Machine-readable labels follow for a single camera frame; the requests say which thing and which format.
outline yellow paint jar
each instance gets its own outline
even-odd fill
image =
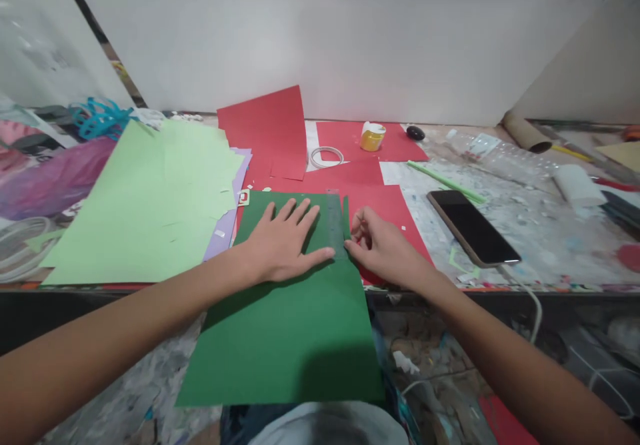
[[[365,123],[360,136],[360,148],[365,151],[378,151],[387,129],[378,123]]]

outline ruler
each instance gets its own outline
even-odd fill
[[[347,255],[347,250],[345,250],[345,221],[340,203],[340,195],[336,189],[327,190],[327,222],[329,223],[329,246],[335,250],[335,257],[333,259],[348,260],[349,256]]]

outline red paper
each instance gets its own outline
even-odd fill
[[[371,157],[379,161],[425,161],[427,154],[415,141],[407,137],[399,123],[384,123],[387,132],[378,151],[360,148],[361,121],[319,121],[316,123],[320,146],[330,146],[342,152],[345,161],[357,161]],[[336,160],[330,151],[321,151],[323,160]]]
[[[409,208],[407,208],[407,202],[399,185],[368,187],[350,185],[345,188],[345,191],[349,195],[349,223],[352,223],[356,211],[362,207],[369,206],[380,215],[380,218],[396,225],[418,253],[433,264],[425,242],[422,240],[422,236],[415,226]],[[360,267],[360,274],[362,275],[365,285],[383,285],[385,283],[385,280],[382,280],[363,267]]]
[[[498,397],[480,397],[478,402],[499,445],[538,445]]]
[[[307,168],[307,132],[300,87],[276,91],[218,110],[229,146],[251,148],[266,174],[302,180]]]
[[[310,171],[303,181],[271,177],[265,173],[266,159],[253,157],[245,175],[243,188],[254,190],[270,187],[284,193],[326,193],[327,189],[342,189],[346,185],[384,185],[380,163],[376,159],[352,161],[329,168]]]
[[[245,176],[244,188],[252,185],[254,190],[270,187],[271,191],[281,193],[326,193],[328,189],[337,189],[340,196],[349,196],[349,223],[355,212],[368,205],[383,219],[395,224],[407,241],[431,263],[431,256],[425,242],[415,226],[413,217],[398,185],[384,185],[380,164],[376,159],[352,161],[330,168],[310,171],[303,181],[268,177],[261,173],[263,168],[256,165],[255,158],[249,164]],[[242,208],[239,208],[238,220],[241,220]],[[383,285],[385,282],[376,275],[360,268],[365,284]]]

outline phone screen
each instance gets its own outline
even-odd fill
[[[477,208],[459,191],[432,191],[458,232],[485,264],[519,262],[520,255],[507,243]]]

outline blue plastic object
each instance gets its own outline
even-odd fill
[[[133,108],[121,109],[114,101],[110,99],[107,101],[109,105],[91,97],[86,103],[73,104],[69,107],[73,121],[78,127],[78,134],[82,138],[90,140],[106,135],[117,141],[125,131],[127,123],[133,118],[130,117]]]

